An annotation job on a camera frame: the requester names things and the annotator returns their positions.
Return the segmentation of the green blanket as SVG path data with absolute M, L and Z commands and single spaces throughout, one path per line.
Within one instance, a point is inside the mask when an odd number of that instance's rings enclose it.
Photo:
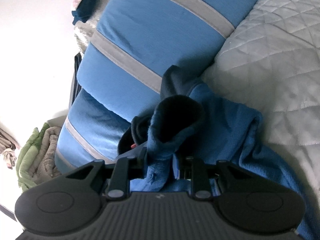
M 36 186 L 36 183 L 31 179 L 32 175 L 28 171 L 40 152 L 44 133 L 49 127 L 49 124 L 45 122 L 41 130 L 37 127 L 34 128 L 33 133 L 20 150 L 16 163 L 16 174 L 18 187 L 22 192 Z

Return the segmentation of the blue grey-striped pillow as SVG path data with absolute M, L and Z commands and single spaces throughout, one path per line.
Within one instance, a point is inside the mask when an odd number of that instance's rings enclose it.
M 160 100 L 170 66 L 201 74 L 257 0 L 109 0 L 77 74 L 125 120 Z
M 55 165 L 67 173 L 96 159 L 112 164 L 130 123 L 80 90 L 61 128 Z

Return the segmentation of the blue grey-striped pillow left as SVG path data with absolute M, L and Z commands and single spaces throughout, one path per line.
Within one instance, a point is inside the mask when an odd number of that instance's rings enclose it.
M 61 128 L 55 165 L 67 173 L 96 159 L 112 164 L 130 123 L 80 90 Z

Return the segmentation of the grey quilted bed cover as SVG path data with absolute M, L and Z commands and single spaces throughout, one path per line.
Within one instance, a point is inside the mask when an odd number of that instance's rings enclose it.
M 258 0 L 202 78 L 262 113 L 262 141 L 318 198 L 319 0 Z

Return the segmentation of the beige folded blanket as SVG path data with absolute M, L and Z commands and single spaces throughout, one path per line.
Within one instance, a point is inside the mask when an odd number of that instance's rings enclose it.
M 61 172 L 55 165 L 57 140 L 60 131 L 61 128 L 57 126 L 46 129 L 41 141 L 40 150 L 28 169 L 31 180 L 37 185 L 61 175 Z

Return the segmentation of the blue grey-striped pillow right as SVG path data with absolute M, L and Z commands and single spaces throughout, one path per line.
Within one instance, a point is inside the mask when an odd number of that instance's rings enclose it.
M 109 0 L 77 74 L 125 120 L 160 100 L 170 66 L 201 74 L 257 0 Z

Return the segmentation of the blue fleece jacket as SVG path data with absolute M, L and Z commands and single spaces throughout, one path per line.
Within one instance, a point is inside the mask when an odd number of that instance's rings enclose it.
M 129 211 L 124 239 L 319 239 L 319 222 L 292 168 L 258 139 L 261 113 L 215 95 L 187 70 L 163 75 L 161 100 L 137 116 L 118 156 L 147 148 L 147 173 L 131 181 L 150 199 Z M 180 162 L 217 166 L 220 194 L 194 200 Z

